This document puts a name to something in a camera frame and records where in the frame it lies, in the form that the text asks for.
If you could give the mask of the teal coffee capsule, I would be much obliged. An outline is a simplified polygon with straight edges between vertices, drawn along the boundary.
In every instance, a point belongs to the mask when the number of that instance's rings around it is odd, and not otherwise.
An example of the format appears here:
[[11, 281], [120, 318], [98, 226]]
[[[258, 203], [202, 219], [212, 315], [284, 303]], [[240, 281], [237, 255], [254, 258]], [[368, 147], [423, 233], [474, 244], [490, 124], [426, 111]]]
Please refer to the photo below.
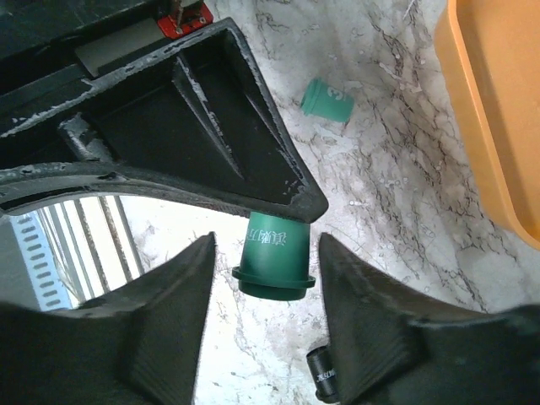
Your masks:
[[264, 300], [303, 299], [316, 283], [310, 275], [310, 241], [309, 224], [251, 213], [240, 265], [232, 270], [239, 290]]
[[326, 84], [320, 78], [313, 78], [300, 102], [300, 109], [306, 116], [318, 116], [333, 122], [348, 122], [354, 108], [354, 98]]

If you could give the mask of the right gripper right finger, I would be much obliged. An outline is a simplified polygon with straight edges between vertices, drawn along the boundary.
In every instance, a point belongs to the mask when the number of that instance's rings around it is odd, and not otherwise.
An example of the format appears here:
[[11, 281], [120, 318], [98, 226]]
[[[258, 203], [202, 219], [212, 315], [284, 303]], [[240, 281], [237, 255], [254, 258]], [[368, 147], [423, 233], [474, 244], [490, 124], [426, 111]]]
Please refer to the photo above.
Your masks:
[[537, 305], [482, 313], [448, 304], [326, 233], [318, 257], [341, 403], [538, 403]]

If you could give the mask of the black coffee capsule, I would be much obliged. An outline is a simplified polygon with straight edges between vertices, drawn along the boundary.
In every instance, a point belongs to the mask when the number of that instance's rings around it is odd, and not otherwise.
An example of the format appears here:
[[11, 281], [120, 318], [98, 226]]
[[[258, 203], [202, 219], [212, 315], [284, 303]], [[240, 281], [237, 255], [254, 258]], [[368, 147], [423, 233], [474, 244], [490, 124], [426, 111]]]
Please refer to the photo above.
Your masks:
[[327, 345], [312, 349], [306, 356], [316, 386], [316, 398], [326, 404], [339, 402], [336, 371]]

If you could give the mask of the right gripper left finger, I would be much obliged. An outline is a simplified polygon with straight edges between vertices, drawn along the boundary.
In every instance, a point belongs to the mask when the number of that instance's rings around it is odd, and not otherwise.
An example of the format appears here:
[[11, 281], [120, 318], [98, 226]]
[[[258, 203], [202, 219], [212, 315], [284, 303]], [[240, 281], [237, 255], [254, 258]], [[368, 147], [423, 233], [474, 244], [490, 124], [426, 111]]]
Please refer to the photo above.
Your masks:
[[1, 305], [4, 404], [190, 404], [214, 234], [75, 310]]

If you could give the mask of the orange plastic storage basket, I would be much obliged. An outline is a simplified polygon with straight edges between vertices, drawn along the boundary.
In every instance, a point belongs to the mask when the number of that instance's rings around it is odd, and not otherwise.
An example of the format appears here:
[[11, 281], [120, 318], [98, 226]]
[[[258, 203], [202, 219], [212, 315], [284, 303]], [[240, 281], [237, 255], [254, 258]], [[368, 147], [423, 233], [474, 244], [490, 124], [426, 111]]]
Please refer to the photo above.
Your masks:
[[480, 201], [539, 247], [539, 3], [449, 1], [435, 52]]

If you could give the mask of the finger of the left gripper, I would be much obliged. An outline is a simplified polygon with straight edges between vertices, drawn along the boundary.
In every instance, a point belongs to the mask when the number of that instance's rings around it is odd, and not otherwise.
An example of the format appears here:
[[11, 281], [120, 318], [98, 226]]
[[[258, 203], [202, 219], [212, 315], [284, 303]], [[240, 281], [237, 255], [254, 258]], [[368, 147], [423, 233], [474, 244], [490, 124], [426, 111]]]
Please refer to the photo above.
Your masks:
[[2, 95], [2, 213], [100, 195], [300, 222], [328, 208], [229, 18], [98, 78], [71, 64]]

